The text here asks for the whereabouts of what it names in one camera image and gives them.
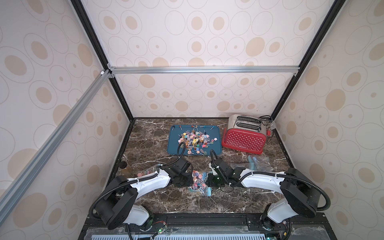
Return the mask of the horizontal aluminium frame bar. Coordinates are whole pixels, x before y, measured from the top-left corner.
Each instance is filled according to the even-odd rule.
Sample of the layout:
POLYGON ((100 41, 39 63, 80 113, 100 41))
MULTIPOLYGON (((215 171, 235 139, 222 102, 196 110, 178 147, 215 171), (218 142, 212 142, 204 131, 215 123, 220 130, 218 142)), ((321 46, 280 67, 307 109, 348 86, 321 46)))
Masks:
POLYGON ((299 66, 113 67, 113 74, 297 73, 299 66))

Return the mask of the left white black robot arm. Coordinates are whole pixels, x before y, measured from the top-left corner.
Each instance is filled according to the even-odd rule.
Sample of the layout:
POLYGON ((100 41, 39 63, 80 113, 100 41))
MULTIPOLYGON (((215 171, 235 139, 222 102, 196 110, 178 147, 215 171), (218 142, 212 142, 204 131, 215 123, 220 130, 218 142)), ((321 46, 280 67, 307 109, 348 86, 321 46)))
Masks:
POLYGON ((193 165, 183 157, 158 165, 151 174, 125 179, 115 177, 89 208, 88 217, 102 221, 109 230, 123 224, 143 226, 150 221, 149 211, 136 206, 142 196, 169 186, 188 188, 193 185, 193 165))

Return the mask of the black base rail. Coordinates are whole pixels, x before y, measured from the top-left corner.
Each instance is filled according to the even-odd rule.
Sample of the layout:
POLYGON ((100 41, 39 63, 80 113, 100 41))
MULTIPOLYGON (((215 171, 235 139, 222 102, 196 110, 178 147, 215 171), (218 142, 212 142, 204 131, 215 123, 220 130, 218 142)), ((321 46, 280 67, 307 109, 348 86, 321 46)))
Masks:
POLYGON ((148 230, 122 225, 108 230, 86 220, 80 240, 335 240, 327 217, 293 217, 266 229, 261 214, 155 214, 148 230))

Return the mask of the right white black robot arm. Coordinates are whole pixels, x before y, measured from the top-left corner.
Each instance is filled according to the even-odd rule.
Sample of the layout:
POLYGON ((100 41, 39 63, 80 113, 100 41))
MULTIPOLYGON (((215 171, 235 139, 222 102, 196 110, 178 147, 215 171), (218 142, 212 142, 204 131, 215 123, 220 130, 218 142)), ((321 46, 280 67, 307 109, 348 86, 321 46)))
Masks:
POLYGON ((282 200, 266 206, 260 222, 267 230, 295 216, 314 218, 317 212, 331 206, 327 193, 295 168, 279 173, 241 167, 233 169, 214 154, 211 155, 209 166, 212 170, 208 176, 209 187, 258 188, 284 196, 282 200))

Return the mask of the brown spice jar black cap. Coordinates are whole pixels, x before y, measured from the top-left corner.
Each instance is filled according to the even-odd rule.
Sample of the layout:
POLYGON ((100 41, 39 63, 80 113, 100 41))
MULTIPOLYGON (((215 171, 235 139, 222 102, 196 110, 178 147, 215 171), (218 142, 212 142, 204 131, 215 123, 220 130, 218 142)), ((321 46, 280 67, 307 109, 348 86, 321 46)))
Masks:
POLYGON ((119 170, 121 175, 124 175, 126 178, 129 178, 132 176, 132 173, 133 173, 132 167, 125 161, 121 161, 119 163, 119 170))

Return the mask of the candy ziploc bag front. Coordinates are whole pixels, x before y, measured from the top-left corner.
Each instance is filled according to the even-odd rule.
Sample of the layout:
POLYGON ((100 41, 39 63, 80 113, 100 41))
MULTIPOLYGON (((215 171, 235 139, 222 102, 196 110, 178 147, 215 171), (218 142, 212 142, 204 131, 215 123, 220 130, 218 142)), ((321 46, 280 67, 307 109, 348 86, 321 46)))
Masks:
POLYGON ((202 196, 210 197, 212 195, 212 188, 208 187, 208 174, 206 172, 193 171, 193 183, 189 187, 189 191, 193 193, 200 193, 202 196))

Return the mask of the red silver toaster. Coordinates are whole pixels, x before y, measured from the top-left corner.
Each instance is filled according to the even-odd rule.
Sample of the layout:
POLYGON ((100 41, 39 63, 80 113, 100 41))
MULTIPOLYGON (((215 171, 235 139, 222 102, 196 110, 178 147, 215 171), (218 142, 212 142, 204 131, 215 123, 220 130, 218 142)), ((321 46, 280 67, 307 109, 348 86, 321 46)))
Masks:
POLYGON ((267 141, 267 121, 245 115, 229 117, 222 146, 228 149, 261 155, 267 141))

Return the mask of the left slanted aluminium frame bar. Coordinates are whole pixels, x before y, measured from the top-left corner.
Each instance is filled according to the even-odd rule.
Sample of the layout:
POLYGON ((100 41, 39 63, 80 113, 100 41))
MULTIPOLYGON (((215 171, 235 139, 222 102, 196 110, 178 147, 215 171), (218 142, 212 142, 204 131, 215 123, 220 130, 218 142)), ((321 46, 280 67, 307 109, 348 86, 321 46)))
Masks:
POLYGON ((50 137, 32 157, 31 161, 24 167, 18 177, 10 185, 1 198, 1 225, 4 224, 12 210, 16 207, 32 182, 47 164, 48 160, 59 147, 68 132, 72 129, 96 93, 105 81, 109 79, 111 72, 111 70, 106 69, 99 74, 79 101, 77 101, 74 107, 70 109, 69 113, 65 116, 59 126, 52 132, 50 137))

